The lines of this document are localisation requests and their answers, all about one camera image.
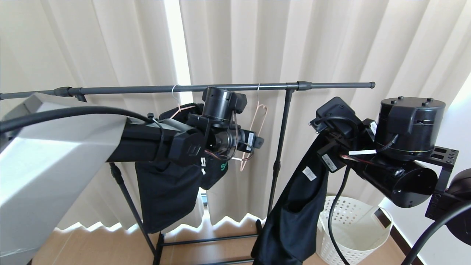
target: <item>curtain fold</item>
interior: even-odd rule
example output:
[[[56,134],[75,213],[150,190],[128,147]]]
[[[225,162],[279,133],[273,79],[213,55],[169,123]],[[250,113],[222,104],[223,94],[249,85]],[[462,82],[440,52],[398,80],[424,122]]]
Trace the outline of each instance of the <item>curtain fold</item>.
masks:
[[[308,122],[329,99],[342,97],[361,119],[376,119],[388,97],[434,97],[451,104],[471,72],[471,0],[269,1],[181,0],[192,84],[309,81],[370,82],[374,89],[328,89],[293,94],[275,200],[311,142]],[[0,92],[176,84],[176,69],[164,1],[0,1]],[[257,92],[237,116],[249,128]],[[268,105],[256,150],[243,172],[228,173],[208,193],[213,224],[229,216],[266,216],[276,158],[284,91],[260,91]],[[194,101],[202,102],[202,93]],[[87,96],[89,102],[146,115],[176,105],[169,93]],[[0,102],[0,114],[22,99]],[[258,117],[254,129],[260,127]],[[118,165],[138,211],[133,163]],[[332,174],[335,194],[343,172]],[[353,172],[344,192],[374,204],[382,195]],[[169,227],[201,223],[201,198],[192,213]],[[104,165],[65,215],[59,228],[90,226],[133,216]]]

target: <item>wall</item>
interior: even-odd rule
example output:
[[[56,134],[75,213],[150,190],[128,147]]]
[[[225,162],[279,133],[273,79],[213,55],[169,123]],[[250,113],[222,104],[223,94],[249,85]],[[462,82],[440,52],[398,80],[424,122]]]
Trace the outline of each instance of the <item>wall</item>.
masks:
[[[453,148],[460,151],[452,177],[470,167],[471,161],[471,75],[456,96],[443,119],[436,142],[438,146]],[[439,173],[440,168],[430,165]],[[380,205],[391,213],[397,229],[410,245],[415,243],[422,232],[432,224],[432,220],[424,217],[429,201],[421,205],[403,209],[385,199]],[[469,264],[471,246],[456,239],[446,227],[440,228],[425,244],[419,257],[427,265]]]

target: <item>perforated basket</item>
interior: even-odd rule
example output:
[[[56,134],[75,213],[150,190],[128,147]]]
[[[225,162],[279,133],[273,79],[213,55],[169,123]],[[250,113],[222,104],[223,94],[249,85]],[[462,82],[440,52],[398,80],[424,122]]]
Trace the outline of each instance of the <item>perforated basket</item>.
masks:
[[[332,201],[335,196],[325,198],[318,227],[321,230],[322,246],[317,253],[330,265],[343,265],[333,247],[327,230],[327,222]],[[379,209],[356,199],[340,197],[334,209],[332,233],[340,251],[351,265],[358,264],[386,242],[392,225],[384,228],[374,213]],[[392,223],[391,216],[382,209]]]

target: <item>black garment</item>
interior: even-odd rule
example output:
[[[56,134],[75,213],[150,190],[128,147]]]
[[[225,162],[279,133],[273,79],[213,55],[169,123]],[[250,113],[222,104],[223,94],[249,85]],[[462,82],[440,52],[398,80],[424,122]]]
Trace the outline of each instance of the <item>black garment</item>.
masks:
[[[190,113],[201,114],[203,104],[182,110],[174,119],[186,122]],[[159,119],[170,118],[177,108],[166,111]],[[199,187],[211,188],[226,172],[227,162],[209,155],[193,166],[179,166],[170,161],[136,162],[139,196],[144,229],[156,233],[189,214],[195,207]]]
[[[320,135],[312,143],[268,215],[252,249],[253,264],[300,265],[315,253],[329,173],[316,153],[324,139]]]

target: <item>wooden floor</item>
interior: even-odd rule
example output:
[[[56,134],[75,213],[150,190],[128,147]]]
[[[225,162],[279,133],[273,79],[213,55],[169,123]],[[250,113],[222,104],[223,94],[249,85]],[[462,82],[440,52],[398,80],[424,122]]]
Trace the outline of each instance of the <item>wooden floor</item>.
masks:
[[[205,219],[198,229],[183,228],[166,235],[166,242],[194,240],[211,237],[255,233],[251,218],[240,225],[221,221],[212,227]],[[151,235],[154,243],[157,234]],[[217,242],[164,247],[161,265],[196,265],[226,260],[250,258],[255,238],[222,240]],[[404,259],[396,243],[389,238],[378,250],[363,260],[360,265],[398,265]],[[109,231],[99,227],[88,231],[79,227],[69,231],[54,231],[33,259],[33,265],[113,264],[151,265],[153,261],[146,241],[139,229],[129,232],[124,229]],[[316,254],[304,262],[305,265],[325,265]]]

